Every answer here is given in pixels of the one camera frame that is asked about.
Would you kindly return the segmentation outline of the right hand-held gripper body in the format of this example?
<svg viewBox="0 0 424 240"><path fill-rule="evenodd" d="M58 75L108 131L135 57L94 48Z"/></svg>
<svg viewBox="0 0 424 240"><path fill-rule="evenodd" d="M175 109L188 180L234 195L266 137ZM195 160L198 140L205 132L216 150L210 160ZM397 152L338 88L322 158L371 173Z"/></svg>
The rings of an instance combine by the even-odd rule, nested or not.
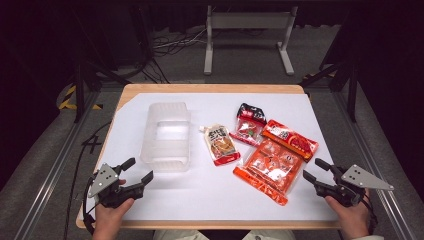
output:
<svg viewBox="0 0 424 240"><path fill-rule="evenodd" d="M354 164L348 169L341 168L343 175L333 175L334 185L327 184L330 189L316 194L320 197L331 196L344 207L356 206L364 199L365 189L393 191L394 186L381 180L365 169Z"/></svg>

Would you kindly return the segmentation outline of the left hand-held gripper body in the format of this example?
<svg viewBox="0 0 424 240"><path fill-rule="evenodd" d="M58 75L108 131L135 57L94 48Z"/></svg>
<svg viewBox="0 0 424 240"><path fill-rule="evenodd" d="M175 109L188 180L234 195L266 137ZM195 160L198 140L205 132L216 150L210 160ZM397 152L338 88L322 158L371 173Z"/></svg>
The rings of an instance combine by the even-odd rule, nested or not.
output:
<svg viewBox="0 0 424 240"><path fill-rule="evenodd" d="M139 199L143 197L144 190L138 192L136 185L121 186L119 183L120 173L114 171L115 167L103 163L94 175L94 181L89 184L89 198L95 198L96 203L106 208L117 208L129 198Z"/></svg>

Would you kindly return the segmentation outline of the large orange seasoning packet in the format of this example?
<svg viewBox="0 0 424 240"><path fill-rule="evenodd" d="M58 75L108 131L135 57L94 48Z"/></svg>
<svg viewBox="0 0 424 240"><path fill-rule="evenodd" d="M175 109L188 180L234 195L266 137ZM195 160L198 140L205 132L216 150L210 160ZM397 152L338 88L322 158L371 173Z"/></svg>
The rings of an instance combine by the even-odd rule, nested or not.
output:
<svg viewBox="0 0 424 240"><path fill-rule="evenodd" d="M233 173L274 202L286 205L287 193L319 143L275 120L268 121L261 136L260 144Z"/></svg>

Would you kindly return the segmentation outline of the clear plastic container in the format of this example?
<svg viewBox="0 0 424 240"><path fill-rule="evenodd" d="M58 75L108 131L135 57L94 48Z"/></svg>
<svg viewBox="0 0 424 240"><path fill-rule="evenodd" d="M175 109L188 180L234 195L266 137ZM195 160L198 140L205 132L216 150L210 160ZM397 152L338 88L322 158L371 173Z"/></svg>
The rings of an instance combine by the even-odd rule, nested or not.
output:
<svg viewBox="0 0 424 240"><path fill-rule="evenodd" d="M157 172L184 172L190 163L191 114L184 102L149 106L140 159Z"/></svg>

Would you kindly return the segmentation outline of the black and red packet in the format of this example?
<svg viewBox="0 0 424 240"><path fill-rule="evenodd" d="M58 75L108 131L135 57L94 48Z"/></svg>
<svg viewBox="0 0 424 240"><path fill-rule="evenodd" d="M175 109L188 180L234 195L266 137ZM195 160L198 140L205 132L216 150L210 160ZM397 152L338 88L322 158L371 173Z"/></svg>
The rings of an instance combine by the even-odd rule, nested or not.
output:
<svg viewBox="0 0 424 240"><path fill-rule="evenodd" d="M236 140L257 146L266 124L267 119L261 108L242 103L237 112L235 130L230 135Z"/></svg>

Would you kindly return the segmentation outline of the person's left hand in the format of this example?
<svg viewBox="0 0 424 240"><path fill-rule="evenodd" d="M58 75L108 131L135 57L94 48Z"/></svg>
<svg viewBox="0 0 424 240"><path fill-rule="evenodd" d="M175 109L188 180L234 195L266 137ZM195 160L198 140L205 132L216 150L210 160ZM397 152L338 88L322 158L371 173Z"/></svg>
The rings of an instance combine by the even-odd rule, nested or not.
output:
<svg viewBox="0 0 424 240"><path fill-rule="evenodd" d="M95 232L119 233L123 216L131 209L135 200L129 198L117 208L106 208L99 204L95 208Z"/></svg>

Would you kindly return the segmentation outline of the person's right hand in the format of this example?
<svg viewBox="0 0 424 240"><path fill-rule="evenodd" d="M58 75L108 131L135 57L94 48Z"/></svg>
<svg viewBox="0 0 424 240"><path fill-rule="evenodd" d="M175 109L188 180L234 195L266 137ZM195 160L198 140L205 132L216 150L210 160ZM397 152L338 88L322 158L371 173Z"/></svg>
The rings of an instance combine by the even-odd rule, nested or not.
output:
<svg viewBox="0 0 424 240"><path fill-rule="evenodd" d="M337 214L342 234L346 240L354 240L369 235L369 210L363 203L356 206L344 207L331 196L326 196L325 201Z"/></svg>

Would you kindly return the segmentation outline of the white plastic tray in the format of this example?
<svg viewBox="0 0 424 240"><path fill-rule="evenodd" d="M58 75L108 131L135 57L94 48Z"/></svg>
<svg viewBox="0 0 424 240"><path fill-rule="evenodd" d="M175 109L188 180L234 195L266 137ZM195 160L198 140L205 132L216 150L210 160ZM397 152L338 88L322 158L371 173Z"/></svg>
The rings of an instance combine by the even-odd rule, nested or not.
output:
<svg viewBox="0 0 424 240"><path fill-rule="evenodd" d="M202 126L222 124L234 129L243 103L261 108L301 135L315 140L316 157L331 155L304 94L266 93L146 93L124 104L115 114L102 161L115 166L139 158L147 120L153 103L183 102L191 113L190 166L180 173L156 173L143 198L126 214L128 221L333 221L336 216L312 184L298 178L281 206L233 173L234 165L213 164Z"/></svg>

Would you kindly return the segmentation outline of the person's right leg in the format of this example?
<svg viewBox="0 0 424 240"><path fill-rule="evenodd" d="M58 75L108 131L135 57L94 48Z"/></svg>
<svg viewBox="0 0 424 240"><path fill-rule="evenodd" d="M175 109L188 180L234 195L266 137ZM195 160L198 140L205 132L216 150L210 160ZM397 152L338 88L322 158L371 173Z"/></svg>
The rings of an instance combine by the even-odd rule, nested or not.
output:
<svg viewBox="0 0 424 240"><path fill-rule="evenodd" d="M242 240L296 240L291 230L251 230Z"/></svg>

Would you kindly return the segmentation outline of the black metal stand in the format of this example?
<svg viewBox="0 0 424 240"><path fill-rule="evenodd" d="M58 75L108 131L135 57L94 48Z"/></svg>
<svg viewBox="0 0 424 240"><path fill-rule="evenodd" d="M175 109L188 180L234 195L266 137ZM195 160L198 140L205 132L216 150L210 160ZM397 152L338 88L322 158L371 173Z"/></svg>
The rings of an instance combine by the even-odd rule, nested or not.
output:
<svg viewBox="0 0 424 240"><path fill-rule="evenodd" d="M318 80L334 74L328 87L332 92L340 92L345 85L348 85L347 113L352 122L356 122L356 93L357 93L357 61L352 53L348 53L339 61L320 70L313 75L305 75L299 85L303 88L317 82Z"/></svg>
<svg viewBox="0 0 424 240"><path fill-rule="evenodd" d="M70 38L74 44L75 80L77 113L75 122L79 123L87 112L85 87L99 92L102 84L97 75L103 74L107 79L125 86L129 81L113 73L107 64L109 49L104 40L104 33L98 22L96 11L90 6L70 8L71 22L75 32Z"/></svg>

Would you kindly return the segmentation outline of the beige spout sauce pouch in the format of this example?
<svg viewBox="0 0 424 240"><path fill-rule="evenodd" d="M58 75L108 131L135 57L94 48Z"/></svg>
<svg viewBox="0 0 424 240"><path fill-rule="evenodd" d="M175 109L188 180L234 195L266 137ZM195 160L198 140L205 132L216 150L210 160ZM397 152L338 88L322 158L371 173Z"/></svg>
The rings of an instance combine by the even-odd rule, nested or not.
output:
<svg viewBox="0 0 424 240"><path fill-rule="evenodd" d="M200 126L199 131L204 134L208 151L215 166L234 162L241 157L225 126L220 124Z"/></svg>

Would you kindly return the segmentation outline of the yellow and black tape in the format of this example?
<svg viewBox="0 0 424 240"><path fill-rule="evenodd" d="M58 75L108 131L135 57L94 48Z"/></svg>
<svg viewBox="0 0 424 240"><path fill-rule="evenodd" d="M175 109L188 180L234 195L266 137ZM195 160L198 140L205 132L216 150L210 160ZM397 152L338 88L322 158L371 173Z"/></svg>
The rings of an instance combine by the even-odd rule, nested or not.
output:
<svg viewBox="0 0 424 240"><path fill-rule="evenodd" d="M73 95L76 93L76 85L75 84L71 84L69 86L69 88L66 90L62 101L60 102L60 104L58 105L59 109L71 109L71 110L76 110L77 109L77 104L72 103L71 99L73 97Z"/></svg>

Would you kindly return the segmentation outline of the black equipment case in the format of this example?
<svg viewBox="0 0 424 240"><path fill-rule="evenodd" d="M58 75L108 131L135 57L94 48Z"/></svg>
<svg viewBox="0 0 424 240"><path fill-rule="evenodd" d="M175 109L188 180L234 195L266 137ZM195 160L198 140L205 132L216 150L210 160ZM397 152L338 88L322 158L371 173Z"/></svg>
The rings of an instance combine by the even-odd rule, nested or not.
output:
<svg viewBox="0 0 424 240"><path fill-rule="evenodd" d="M112 59L117 67L144 67L152 58L149 12L139 5L105 5L99 11Z"/></svg>

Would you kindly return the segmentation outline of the grey metal stand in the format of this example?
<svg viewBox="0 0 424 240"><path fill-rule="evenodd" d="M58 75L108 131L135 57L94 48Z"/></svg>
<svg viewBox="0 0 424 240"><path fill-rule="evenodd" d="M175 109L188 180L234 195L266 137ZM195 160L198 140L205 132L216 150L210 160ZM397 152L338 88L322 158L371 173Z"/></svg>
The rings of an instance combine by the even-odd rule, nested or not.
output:
<svg viewBox="0 0 424 240"><path fill-rule="evenodd" d="M287 52L288 42L297 16L298 7L283 12L215 12L207 8L204 70L205 75L212 74L213 66L213 30L214 29L282 29L284 38L276 43L286 74L292 76L294 68Z"/></svg>

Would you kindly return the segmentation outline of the aluminium rail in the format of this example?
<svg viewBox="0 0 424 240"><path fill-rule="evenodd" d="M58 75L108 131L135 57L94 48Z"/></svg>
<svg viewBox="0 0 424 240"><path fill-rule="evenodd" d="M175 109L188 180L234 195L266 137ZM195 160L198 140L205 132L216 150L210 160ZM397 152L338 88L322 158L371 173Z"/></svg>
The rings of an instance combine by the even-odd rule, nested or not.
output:
<svg viewBox="0 0 424 240"><path fill-rule="evenodd" d="M55 158L53 165L44 178L43 183L37 192L37 196L35 197L31 208L27 212L13 240L28 240L34 231L34 228L38 223L68 161L68 157L70 156L71 149L77 139L77 136L80 133L81 128L98 96L99 92L90 92L87 94L86 102L83 104L85 111L82 113L82 116L79 118L78 122L71 125L71 128L57 157Z"/></svg>
<svg viewBox="0 0 424 240"><path fill-rule="evenodd" d="M397 187L390 184L380 171L376 159L367 145L365 136L347 112L347 102L343 94L334 93L333 98L361 154L361 163L353 165L343 178L352 185L368 188L370 191L376 192L398 240L417 240L394 194Z"/></svg>

